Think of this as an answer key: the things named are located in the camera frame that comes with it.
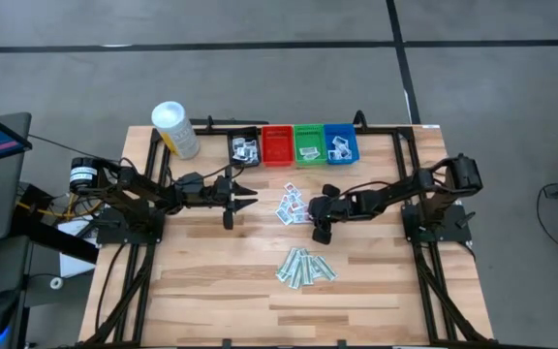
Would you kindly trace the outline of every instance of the concrete floor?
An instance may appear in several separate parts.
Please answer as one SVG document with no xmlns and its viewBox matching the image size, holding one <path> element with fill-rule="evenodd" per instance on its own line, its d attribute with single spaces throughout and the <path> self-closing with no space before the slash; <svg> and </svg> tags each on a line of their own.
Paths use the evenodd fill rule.
<svg viewBox="0 0 558 349">
<path fill-rule="evenodd" d="M 558 1 L 396 1 L 404 40 L 558 39 Z M 382 0 L 0 0 L 0 46 L 392 40 Z M 558 181 L 558 48 L 408 48 L 421 121 L 449 154 L 478 160 L 466 200 L 481 285 L 502 342 L 558 347 L 558 246 L 535 200 Z M 30 111 L 31 132 L 118 157 L 129 125 L 182 102 L 193 117 L 408 123 L 394 48 L 0 53 L 0 113 Z M 67 190 L 67 150 L 34 141 L 22 179 Z M 558 201 L 542 216 L 558 237 Z M 56 256 L 36 252 L 41 272 Z M 32 310 L 40 347 L 77 338 L 88 283 Z M 58 319 L 67 326 L 53 327 Z"/>
</svg>

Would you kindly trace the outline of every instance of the wooden table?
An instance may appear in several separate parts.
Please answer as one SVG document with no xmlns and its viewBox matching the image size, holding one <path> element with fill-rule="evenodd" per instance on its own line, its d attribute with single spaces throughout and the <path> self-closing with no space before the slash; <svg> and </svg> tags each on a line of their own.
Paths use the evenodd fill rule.
<svg viewBox="0 0 558 349">
<path fill-rule="evenodd" d="M 123 156 L 140 172 L 151 130 L 130 127 L 124 145 Z M 422 166 L 447 156 L 440 129 L 415 126 L 415 135 Z M 399 205 L 372 221 L 334 225 L 330 245 L 311 239 L 312 226 L 284 226 L 274 214 L 288 181 L 308 201 L 321 195 L 326 183 L 346 189 L 371 180 L 399 179 L 391 137 L 357 139 L 360 161 L 350 166 L 245 170 L 237 181 L 257 190 L 260 201 L 235 216 L 232 231 L 223 229 L 220 209 L 188 209 L 169 217 L 156 249 L 142 345 L 218 346 L 223 338 L 231 338 L 234 345 L 333 345 L 337 339 L 354 345 L 428 343 Z M 207 174 L 228 163 L 225 136 L 200 136 L 200 142 L 196 158 L 171 157 L 174 177 Z M 410 164 L 407 149 L 404 154 Z M 292 247 L 325 256 L 339 277 L 334 282 L 317 280 L 298 291 L 280 283 L 275 271 Z M 98 298 L 116 249 L 101 249 L 79 340 L 94 333 Z M 473 258 L 453 242 L 441 243 L 440 250 L 450 296 L 475 328 L 491 337 Z M 120 297 L 127 258 L 125 247 L 108 283 L 101 321 Z M 432 299 L 439 336 L 445 338 L 440 305 L 433 294 Z M 132 335 L 136 305 L 133 300 L 125 339 Z"/>
</svg>

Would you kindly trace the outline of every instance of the white bottle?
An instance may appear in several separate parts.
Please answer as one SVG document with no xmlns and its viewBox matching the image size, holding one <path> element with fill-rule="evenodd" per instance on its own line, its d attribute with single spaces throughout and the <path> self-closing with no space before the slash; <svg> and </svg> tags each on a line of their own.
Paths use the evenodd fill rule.
<svg viewBox="0 0 558 349">
<path fill-rule="evenodd" d="M 197 155 L 200 143 L 184 107 L 177 102 L 163 102 L 152 111 L 152 123 L 172 153 L 186 160 Z"/>
</svg>

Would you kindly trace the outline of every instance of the plastic bin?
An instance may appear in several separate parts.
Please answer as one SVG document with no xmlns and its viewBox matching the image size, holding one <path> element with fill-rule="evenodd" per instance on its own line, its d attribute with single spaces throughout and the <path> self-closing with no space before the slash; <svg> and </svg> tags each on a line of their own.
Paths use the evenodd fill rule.
<svg viewBox="0 0 558 349">
<path fill-rule="evenodd" d="M 355 133 L 355 126 L 353 124 L 325 125 L 325 140 L 327 150 L 335 149 L 335 145 L 333 144 L 333 139 L 335 138 L 335 136 L 339 136 L 345 140 L 348 140 L 348 147 L 353 153 L 353 158 L 333 160 L 328 157 L 327 152 L 326 157 L 328 157 L 328 163 L 330 165 L 349 165 L 360 159 L 360 155 L 358 154 L 357 134 Z"/>
<path fill-rule="evenodd" d="M 256 148 L 258 149 L 258 161 L 246 164 L 244 161 L 237 160 L 233 158 L 233 148 L 232 141 L 236 138 L 243 138 L 246 142 L 255 141 Z M 245 168 L 254 167 L 260 165 L 260 159 L 262 158 L 262 152 L 260 151 L 260 140 L 258 139 L 258 128 L 256 126 L 243 127 L 240 129 L 234 129 L 228 131 L 228 153 L 230 154 L 230 164 L 235 166 L 243 165 Z"/>
<path fill-rule="evenodd" d="M 294 160 L 292 126 L 263 126 L 262 162 L 269 167 L 290 166 Z"/>
<path fill-rule="evenodd" d="M 305 160 L 300 154 L 300 149 L 315 146 L 320 151 L 320 156 L 314 160 Z M 294 126 L 294 154 L 298 165 L 322 165 L 326 163 L 325 128 L 322 124 L 295 125 Z"/>
</svg>

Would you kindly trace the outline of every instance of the green bin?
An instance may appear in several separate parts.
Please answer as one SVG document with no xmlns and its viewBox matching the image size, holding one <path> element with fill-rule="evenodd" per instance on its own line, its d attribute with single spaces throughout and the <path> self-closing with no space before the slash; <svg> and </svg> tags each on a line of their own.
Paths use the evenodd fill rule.
<svg viewBox="0 0 558 349">
<path fill-rule="evenodd" d="M 300 150 L 306 147 L 317 147 L 320 156 L 313 160 L 305 160 Z M 300 166 L 323 165 L 326 163 L 325 125 L 295 125 L 294 126 L 294 155 L 296 164 Z"/>
</svg>

